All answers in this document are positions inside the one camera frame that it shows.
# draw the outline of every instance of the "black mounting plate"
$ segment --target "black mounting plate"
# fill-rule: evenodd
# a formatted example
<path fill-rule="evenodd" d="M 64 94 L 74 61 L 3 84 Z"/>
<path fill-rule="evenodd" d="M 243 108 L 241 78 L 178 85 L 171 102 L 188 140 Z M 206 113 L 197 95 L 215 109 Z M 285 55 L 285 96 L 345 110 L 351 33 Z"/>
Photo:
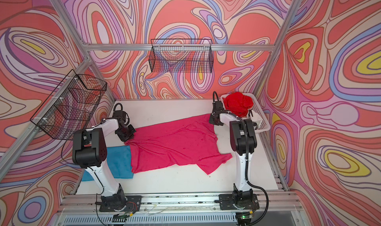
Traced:
<path fill-rule="evenodd" d="M 221 194 L 218 195 L 219 199 L 219 207 L 221 210 L 251 210 L 251 206 L 247 205 L 243 209 L 237 209 L 233 203 L 233 195 L 232 194 Z M 253 194 L 253 203 L 255 206 L 255 209 L 252 209 L 253 211 L 257 210 L 260 208 L 260 204 L 258 202 L 258 198 L 256 194 Z"/>
<path fill-rule="evenodd" d="M 126 207 L 121 212 L 135 211 L 135 209 L 132 209 L 133 207 L 135 208 L 135 205 L 137 207 L 136 211 L 139 211 L 141 201 L 142 201 L 141 195 L 126 195 Z M 108 209 L 101 205 L 101 207 L 99 208 L 99 212 L 115 212 L 115 211 L 113 209 Z"/>

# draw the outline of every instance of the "white plastic basket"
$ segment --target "white plastic basket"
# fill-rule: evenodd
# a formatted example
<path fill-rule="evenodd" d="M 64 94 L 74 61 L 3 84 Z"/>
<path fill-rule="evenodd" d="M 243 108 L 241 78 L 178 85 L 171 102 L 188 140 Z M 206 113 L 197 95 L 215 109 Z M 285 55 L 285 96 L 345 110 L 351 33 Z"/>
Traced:
<path fill-rule="evenodd" d="M 255 133 L 260 133 L 260 132 L 270 130 L 270 123 L 267 120 L 266 115 L 264 115 L 263 110 L 262 110 L 260 104 L 258 103 L 258 100 L 255 98 L 255 96 L 251 93 L 242 93 L 242 94 L 250 96 L 253 99 L 254 105 L 253 105 L 252 110 L 254 112 L 257 112 L 262 117 L 262 123 L 261 123 L 260 127 L 257 130 L 255 130 Z M 224 100 L 222 98 L 226 98 L 226 96 L 228 96 L 228 95 L 230 95 L 230 94 L 225 94 L 225 95 L 222 95 L 220 97 L 220 100 L 222 101 L 224 108 L 225 108 L 225 104 L 224 104 Z"/>

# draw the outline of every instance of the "folded blue towel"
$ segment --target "folded blue towel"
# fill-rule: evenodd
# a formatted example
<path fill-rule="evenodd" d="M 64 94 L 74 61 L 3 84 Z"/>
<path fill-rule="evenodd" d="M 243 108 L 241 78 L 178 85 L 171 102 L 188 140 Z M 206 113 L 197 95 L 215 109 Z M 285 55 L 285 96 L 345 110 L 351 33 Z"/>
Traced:
<path fill-rule="evenodd" d="M 134 176 L 131 167 L 130 146 L 108 147 L 107 164 L 114 178 L 130 179 Z M 93 177 L 85 171 L 82 181 L 93 181 Z"/>

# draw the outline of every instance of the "white table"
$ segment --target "white table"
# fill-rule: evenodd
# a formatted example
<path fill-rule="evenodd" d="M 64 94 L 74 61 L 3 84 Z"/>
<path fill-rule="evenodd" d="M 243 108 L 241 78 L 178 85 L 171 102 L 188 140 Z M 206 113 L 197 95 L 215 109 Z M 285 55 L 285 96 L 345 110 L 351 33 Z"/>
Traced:
<path fill-rule="evenodd" d="M 212 100 L 123 100 L 117 101 L 130 116 L 134 128 L 159 124 L 212 111 Z M 197 165 L 178 166 L 139 172 L 132 179 L 117 179 L 128 194 L 175 193 L 175 192 L 219 192 L 232 191 L 236 177 L 236 159 L 230 146 L 229 127 L 215 126 L 220 153 L 232 153 L 233 157 L 213 173 L 207 175 Z M 105 137 L 107 147 L 124 145 L 116 134 Z M 267 160 L 262 142 L 251 160 L 250 182 L 265 190 L 277 190 L 278 186 Z M 77 194 L 100 193 L 94 181 L 81 182 Z"/>

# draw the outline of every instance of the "crumpled fabric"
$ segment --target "crumpled fabric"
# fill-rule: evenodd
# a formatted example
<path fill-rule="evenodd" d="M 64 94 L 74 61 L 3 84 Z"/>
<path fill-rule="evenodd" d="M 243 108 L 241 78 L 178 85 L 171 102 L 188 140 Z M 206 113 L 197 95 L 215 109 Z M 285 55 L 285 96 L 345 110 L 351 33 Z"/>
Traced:
<path fill-rule="evenodd" d="M 206 174 L 215 171 L 232 155 L 217 148 L 214 125 L 209 114 L 137 128 L 125 142 L 131 148 L 132 172 L 197 164 Z"/>
<path fill-rule="evenodd" d="M 239 117 L 246 117 L 249 109 L 254 105 L 253 99 L 250 96 L 243 95 L 241 92 L 235 92 L 222 99 L 225 109 L 230 110 Z"/>

